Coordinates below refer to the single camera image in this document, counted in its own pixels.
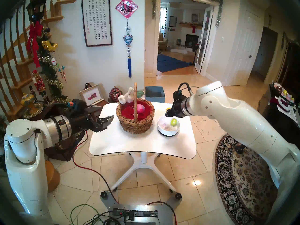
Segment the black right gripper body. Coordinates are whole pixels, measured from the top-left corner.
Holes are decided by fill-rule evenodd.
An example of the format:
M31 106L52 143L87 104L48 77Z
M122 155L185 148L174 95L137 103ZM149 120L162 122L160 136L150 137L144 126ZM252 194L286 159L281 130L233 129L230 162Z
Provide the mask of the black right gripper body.
M183 118L186 116L182 110L182 102L183 99L174 100L171 109L167 110L167 111L171 111L171 117Z

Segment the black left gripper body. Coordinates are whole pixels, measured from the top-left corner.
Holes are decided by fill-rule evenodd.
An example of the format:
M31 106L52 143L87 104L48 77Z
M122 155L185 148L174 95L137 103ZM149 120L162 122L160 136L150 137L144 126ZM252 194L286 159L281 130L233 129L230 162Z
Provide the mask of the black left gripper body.
M71 126L71 134L75 135L81 131L92 130L93 132L102 132L103 124L95 120L90 113L79 113L69 110L69 123Z

